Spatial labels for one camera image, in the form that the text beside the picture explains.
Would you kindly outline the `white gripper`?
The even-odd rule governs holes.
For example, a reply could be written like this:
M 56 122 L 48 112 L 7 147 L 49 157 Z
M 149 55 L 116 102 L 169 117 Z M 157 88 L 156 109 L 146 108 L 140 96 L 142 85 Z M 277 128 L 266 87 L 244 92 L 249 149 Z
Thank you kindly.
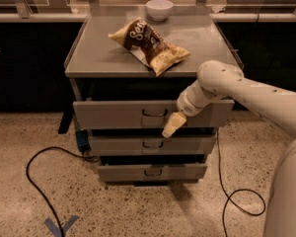
M 205 90 L 197 81 L 186 87 L 177 99 L 178 112 L 170 115 L 162 135 L 171 137 L 186 122 L 186 117 L 198 115 L 206 106 L 216 101 L 216 94 Z

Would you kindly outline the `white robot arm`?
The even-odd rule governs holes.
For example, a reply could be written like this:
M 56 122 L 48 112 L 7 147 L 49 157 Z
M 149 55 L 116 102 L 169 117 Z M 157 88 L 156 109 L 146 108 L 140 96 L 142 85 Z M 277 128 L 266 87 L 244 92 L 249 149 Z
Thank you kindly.
M 243 71 L 216 60 L 202 63 L 196 81 L 177 99 L 162 135 L 179 129 L 188 117 L 230 97 L 257 116 L 282 128 L 294 140 L 282 153 L 272 178 L 263 237 L 296 237 L 296 93 L 244 77 Z

